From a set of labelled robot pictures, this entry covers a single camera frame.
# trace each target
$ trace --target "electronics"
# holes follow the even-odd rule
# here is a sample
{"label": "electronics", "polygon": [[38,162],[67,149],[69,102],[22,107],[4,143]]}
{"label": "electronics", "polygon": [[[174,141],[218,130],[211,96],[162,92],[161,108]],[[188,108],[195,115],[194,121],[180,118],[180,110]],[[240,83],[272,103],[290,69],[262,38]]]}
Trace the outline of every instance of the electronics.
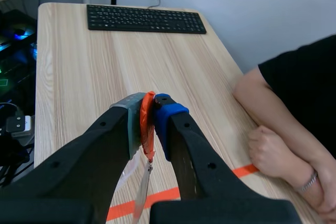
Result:
{"label": "electronics", "polygon": [[[1,16],[0,102],[16,104],[25,115],[35,110],[36,31],[36,20],[18,10]],[[15,111],[0,105],[0,127]]]}
{"label": "electronics", "polygon": [[26,116],[11,116],[6,121],[6,131],[12,135],[12,138],[30,136],[32,130],[32,118]]}
{"label": "electronics", "polygon": [[198,13],[87,5],[89,30],[205,34]]}

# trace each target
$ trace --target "silver bracelet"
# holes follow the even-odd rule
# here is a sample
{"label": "silver bracelet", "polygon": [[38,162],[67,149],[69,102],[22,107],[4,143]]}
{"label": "silver bracelet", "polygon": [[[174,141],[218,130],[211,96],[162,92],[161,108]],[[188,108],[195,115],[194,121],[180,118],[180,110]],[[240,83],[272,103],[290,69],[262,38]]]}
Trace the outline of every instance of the silver bracelet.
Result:
{"label": "silver bracelet", "polygon": [[296,191],[303,192],[303,191],[308,190],[308,188],[311,187],[312,184],[315,183],[317,177],[318,177],[318,173],[315,170],[314,173],[311,175],[310,180],[304,186],[297,188]]}

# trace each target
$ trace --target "wrist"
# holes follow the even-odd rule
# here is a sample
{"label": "wrist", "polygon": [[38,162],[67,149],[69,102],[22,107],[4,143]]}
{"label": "wrist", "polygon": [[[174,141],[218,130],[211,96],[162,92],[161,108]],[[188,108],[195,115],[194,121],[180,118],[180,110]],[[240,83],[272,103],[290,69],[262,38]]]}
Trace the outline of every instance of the wrist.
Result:
{"label": "wrist", "polygon": [[300,188],[311,179],[313,173],[314,168],[310,164],[295,156],[283,179],[292,187]]}

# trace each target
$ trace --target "keyboard key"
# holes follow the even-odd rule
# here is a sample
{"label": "keyboard key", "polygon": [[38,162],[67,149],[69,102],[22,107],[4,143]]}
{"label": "keyboard key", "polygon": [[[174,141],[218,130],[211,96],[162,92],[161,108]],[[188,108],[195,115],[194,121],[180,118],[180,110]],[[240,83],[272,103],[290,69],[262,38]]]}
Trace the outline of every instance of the keyboard key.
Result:
{"label": "keyboard key", "polygon": [[91,23],[101,23],[102,20],[101,19],[90,19]]}

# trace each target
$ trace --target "wood grain surface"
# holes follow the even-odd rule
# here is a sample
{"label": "wood grain surface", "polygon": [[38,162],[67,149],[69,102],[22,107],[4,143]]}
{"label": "wood grain surface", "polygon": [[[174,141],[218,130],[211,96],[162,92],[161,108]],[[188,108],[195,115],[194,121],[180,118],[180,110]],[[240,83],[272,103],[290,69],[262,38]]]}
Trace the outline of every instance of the wood grain surface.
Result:
{"label": "wood grain surface", "polygon": [[[111,104],[150,90],[168,93],[188,107],[231,169],[250,164],[247,134],[255,124],[232,96],[242,73],[209,23],[201,18],[206,35],[89,31],[85,5],[42,4],[38,18],[35,164],[81,135]],[[149,194],[177,186],[158,139],[154,148]],[[112,206],[135,199],[144,162],[142,155],[134,174],[115,192]],[[286,183],[260,173],[242,181],[264,196],[290,199],[304,223],[321,223]],[[128,215],[109,222],[131,223],[131,218]],[[147,209],[140,223],[148,222]]]}

